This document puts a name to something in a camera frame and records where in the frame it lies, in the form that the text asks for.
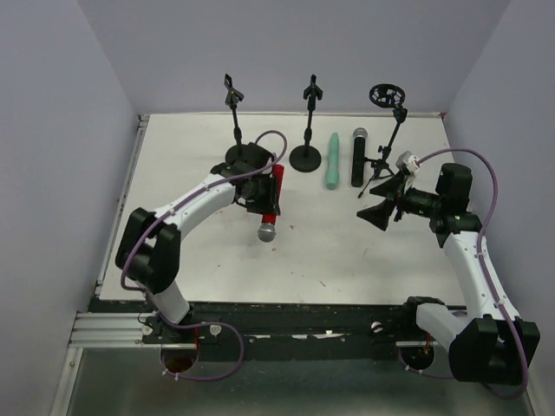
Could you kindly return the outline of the red rhinestone microphone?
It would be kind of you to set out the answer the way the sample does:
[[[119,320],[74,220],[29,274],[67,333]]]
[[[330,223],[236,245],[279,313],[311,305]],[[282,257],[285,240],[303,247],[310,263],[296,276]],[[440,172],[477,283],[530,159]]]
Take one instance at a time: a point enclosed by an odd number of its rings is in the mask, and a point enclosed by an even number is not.
[[[277,234],[276,221],[278,216],[262,216],[261,225],[258,227],[258,239],[260,241],[270,243],[274,240]]]

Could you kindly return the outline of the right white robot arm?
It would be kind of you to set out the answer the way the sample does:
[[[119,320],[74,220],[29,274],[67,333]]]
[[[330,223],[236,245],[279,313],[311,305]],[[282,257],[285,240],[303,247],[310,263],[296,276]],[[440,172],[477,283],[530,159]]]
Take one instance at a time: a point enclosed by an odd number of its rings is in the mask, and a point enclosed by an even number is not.
[[[540,333],[535,323],[521,318],[506,297],[486,252],[481,235],[484,227],[467,209],[471,169],[456,163],[442,165],[434,192],[414,188],[408,178],[408,170],[402,168],[374,187],[372,194],[381,196],[382,202],[356,215],[381,231],[404,214],[428,219],[430,230],[452,264],[467,312],[466,317],[458,317],[438,299],[412,296],[405,303],[410,325],[446,349],[456,380],[524,385]]]

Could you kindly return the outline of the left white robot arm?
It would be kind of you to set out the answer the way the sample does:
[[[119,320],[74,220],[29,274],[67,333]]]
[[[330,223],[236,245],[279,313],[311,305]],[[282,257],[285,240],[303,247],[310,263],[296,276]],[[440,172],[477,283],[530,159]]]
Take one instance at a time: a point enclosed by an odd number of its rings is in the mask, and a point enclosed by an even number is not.
[[[250,213],[278,214],[278,158],[250,143],[231,163],[210,170],[193,190],[154,211],[137,208],[129,215],[115,265],[168,322],[178,325],[191,311],[176,283],[184,238],[217,211],[241,202]]]

